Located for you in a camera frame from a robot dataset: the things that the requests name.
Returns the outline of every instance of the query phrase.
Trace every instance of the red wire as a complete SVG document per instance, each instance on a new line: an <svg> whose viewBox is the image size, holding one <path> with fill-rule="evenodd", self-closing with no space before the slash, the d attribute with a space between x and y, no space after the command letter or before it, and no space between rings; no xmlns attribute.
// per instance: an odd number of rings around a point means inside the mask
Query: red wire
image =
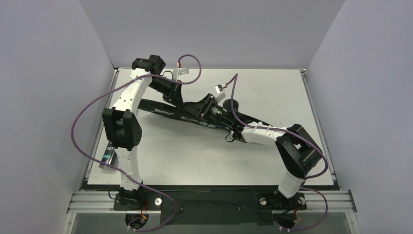
<svg viewBox="0 0 413 234"><path fill-rule="evenodd" d="M143 209L141 209L141 217L143 217L143 216L142 216L142 212L143 212L144 210L146 210L146 209L148 208L148 206L149 206L149 201L146 200L145 207L144 207Z"/></svg>

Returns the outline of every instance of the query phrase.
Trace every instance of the screw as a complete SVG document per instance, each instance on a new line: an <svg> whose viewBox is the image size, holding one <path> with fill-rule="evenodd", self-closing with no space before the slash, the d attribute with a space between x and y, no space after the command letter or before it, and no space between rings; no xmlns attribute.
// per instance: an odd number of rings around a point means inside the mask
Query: screw
<svg viewBox="0 0 413 234"><path fill-rule="evenodd" d="M267 200L265 199L265 197L261 197L260 198L260 204L265 206L267 204Z"/></svg>
<svg viewBox="0 0 413 234"><path fill-rule="evenodd" d="M160 206L162 204L162 199L157 198L155 199L155 206Z"/></svg>
<svg viewBox="0 0 413 234"><path fill-rule="evenodd" d="M304 197L300 197L300 198L298 199L298 203L301 204L301 205L304 205L304 204L305 204L305 198L304 198Z"/></svg>

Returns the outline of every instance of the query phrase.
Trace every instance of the gray wall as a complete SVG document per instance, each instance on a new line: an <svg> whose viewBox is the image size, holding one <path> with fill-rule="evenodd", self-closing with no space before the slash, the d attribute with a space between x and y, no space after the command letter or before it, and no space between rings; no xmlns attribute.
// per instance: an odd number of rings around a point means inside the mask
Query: gray wall
<svg viewBox="0 0 413 234"><path fill-rule="evenodd" d="M1 233L60 233L87 164L70 142L70 126L112 75L78 1L0 2ZM77 128L88 151L102 104Z"/></svg>
<svg viewBox="0 0 413 234"><path fill-rule="evenodd" d="M190 53L209 68L307 67L344 3L79 1L115 67L130 67L136 57L150 54L172 67L180 55Z"/></svg>
<svg viewBox="0 0 413 234"><path fill-rule="evenodd" d="M364 234L413 233L413 2L347 0L308 67Z"/></svg>

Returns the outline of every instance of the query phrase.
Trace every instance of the white table surface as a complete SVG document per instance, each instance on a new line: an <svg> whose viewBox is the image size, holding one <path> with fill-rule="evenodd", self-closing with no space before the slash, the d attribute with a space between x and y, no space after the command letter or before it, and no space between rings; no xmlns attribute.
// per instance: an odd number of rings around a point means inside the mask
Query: white table surface
<svg viewBox="0 0 413 234"><path fill-rule="evenodd" d="M182 87L184 101L200 101L215 93L215 85L229 81L238 73L234 98L239 111L277 127L301 124L321 146L320 136L299 70L203 69L201 78ZM198 74L180 77L190 81ZM127 82L130 69L120 69L116 87ZM230 97L231 87L226 89ZM121 91L113 94L111 105ZM148 88L146 99L162 101L162 94ZM148 185L279 185L286 168L276 148L240 142L227 143L226 131L172 120L138 111L143 136L138 145L139 171ZM103 130L96 151L101 159L108 144ZM310 175L320 172L320 161ZM120 173L108 172L92 164L88 184L120 183ZM332 185L330 170L310 179L306 185Z"/></svg>

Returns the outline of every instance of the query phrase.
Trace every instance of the black mounting bracket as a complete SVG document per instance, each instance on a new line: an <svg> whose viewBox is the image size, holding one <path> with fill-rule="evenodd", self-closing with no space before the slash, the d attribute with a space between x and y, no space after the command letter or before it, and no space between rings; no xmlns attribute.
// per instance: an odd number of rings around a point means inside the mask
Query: black mounting bracket
<svg viewBox="0 0 413 234"><path fill-rule="evenodd" d="M125 148L131 151L142 138L142 128L134 113L130 110L119 111L105 108L102 112L103 125L106 138L112 146Z"/></svg>
<svg viewBox="0 0 413 234"><path fill-rule="evenodd" d="M175 84L175 83L168 83L164 85L170 88L168 88L169 92L163 92L162 99L166 101L167 103L170 103L180 109L183 109L184 101L182 100L182 94L181 94L182 85Z"/></svg>
<svg viewBox="0 0 413 234"><path fill-rule="evenodd" d="M146 192L141 187L138 190L123 190L121 189L116 194L113 210L114 211L136 211L143 209L148 203L146 210L158 211L161 209L162 204L156 205L155 199L162 199L162 195L153 192Z"/></svg>
<svg viewBox="0 0 413 234"><path fill-rule="evenodd" d="M137 58L132 63L132 69L140 68L151 74L159 75L164 69L166 63L161 59L159 55L151 55L149 59Z"/></svg>
<svg viewBox="0 0 413 234"><path fill-rule="evenodd" d="M287 199L280 193L258 192L257 201L260 211L285 211L292 207L297 207L297 210L307 210L303 193L296 193L293 197Z"/></svg>
<svg viewBox="0 0 413 234"><path fill-rule="evenodd" d="M287 130L294 132L319 148L301 125L294 124L292 127L287 128ZM280 152L285 167L289 173L297 178L304 179L307 176L307 173L315 167L321 159L320 154L311 146L288 133L279 136L275 141L275 144Z"/></svg>

